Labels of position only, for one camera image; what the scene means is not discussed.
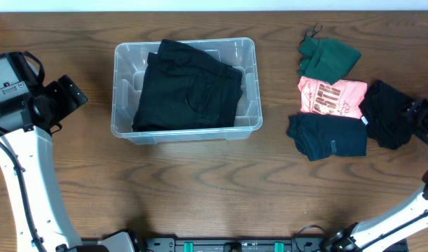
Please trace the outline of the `black ribbed garment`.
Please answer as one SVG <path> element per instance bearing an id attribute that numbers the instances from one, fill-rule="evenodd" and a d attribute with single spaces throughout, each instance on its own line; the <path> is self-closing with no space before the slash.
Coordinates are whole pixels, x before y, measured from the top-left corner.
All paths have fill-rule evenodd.
<path id="1" fill-rule="evenodd" d="M 407 144 L 412 137 L 413 126 L 402 115 L 402 107 L 413 101 L 414 98 L 391 85 L 381 80 L 373 81 L 359 105 L 368 137 L 390 150 Z"/>

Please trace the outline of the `clear plastic storage container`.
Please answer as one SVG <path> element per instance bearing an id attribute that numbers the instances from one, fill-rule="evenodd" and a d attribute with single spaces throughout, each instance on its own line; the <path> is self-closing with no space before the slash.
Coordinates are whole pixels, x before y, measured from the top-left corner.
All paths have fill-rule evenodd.
<path id="1" fill-rule="evenodd" d="M 242 96 L 233 127 L 134 132 L 132 123 L 143 89 L 148 54 L 157 53 L 159 41 L 119 44 L 114 53 L 111 132 L 134 144 L 173 141 L 246 139 L 263 124 L 256 62 L 256 46 L 247 37 L 187 40 L 189 46 L 203 50 L 216 60 L 242 72 Z"/>

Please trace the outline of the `black pants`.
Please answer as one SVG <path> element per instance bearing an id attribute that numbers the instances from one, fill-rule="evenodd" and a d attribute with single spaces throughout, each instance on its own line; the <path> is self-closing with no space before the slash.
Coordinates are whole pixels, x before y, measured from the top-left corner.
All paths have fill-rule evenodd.
<path id="1" fill-rule="evenodd" d="M 164 39 L 150 52 L 132 130 L 232 127 L 242 72 L 185 43 Z"/>

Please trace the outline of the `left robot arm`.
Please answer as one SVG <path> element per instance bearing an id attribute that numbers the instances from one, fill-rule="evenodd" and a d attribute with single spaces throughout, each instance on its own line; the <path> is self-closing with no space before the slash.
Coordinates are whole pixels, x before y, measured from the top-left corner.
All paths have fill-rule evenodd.
<path id="1" fill-rule="evenodd" d="M 0 79 L 0 168 L 19 251 L 136 251 L 128 231 L 83 241 L 62 200 L 53 163 L 51 128 L 87 102 L 68 76 Z"/>

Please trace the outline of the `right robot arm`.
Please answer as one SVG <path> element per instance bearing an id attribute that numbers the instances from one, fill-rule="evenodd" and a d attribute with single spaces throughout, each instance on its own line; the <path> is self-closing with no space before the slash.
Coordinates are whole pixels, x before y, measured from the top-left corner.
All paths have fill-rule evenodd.
<path id="1" fill-rule="evenodd" d="M 402 116 L 428 144 L 428 101 L 421 99 L 402 108 Z M 391 245 L 428 228 L 428 170 L 422 185 L 405 202 L 372 220 L 354 223 L 327 239 L 321 251 L 384 251 Z"/>

